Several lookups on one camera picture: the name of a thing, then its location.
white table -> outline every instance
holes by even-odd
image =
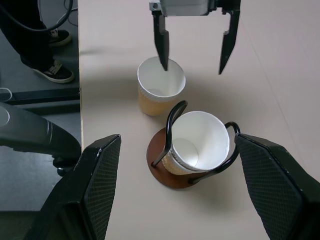
[[[109,240],[266,240],[240,159],[186,190],[164,187],[146,163],[166,115],[138,107],[137,68],[157,55],[147,0],[79,0],[82,140],[121,134]],[[283,145],[320,181],[317,0],[243,0],[236,47],[218,75],[229,18],[171,17],[170,58],[185,70],[186,111],[206,111]]]

black pants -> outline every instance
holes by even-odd
[[[33,29],[45,27],[40,21],[37,0],[0,0],[0,4],[23,25]],[[28,67],[45,71],[53,64],[53,55],[48,45],[49,33],[26,30],[10,20],[1,10],[0,29]]]

black sneaker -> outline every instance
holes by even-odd
[[[66,30],[55,29],[50,32],[50,35],[49,47],[61,47],[70,43],[72,40],[70,33]]]
[[[54,61],[53,65],[47,71],[40,71],[34,68],[33,70],[57,84],[66,84],[75,79],[74,73],[57,60]]]

black mesh pad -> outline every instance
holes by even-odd
[[[288,239],[303,204],[299,191],[262,144],[241,136],[235,143],[250,198],[269,238]]]
[[[84,195],[84,204],[92,223],[96,240],[105,240],[116,190],[120,138],[106,147]]]

brown round base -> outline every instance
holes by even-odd
[[[156,167],[152,167],[151,164],[157,160],[158,156],[164,150],[166,143],[166,128],[158,131],[151,139],[148,149],[146,151],[146,161],[152,175],[163,185],[172,189],[185,189],[193,186],[189,183],[189,179],[201,177],[206,173],[193,173],[188,175],[174,175],[168,172],[162,161],[158,163]]]

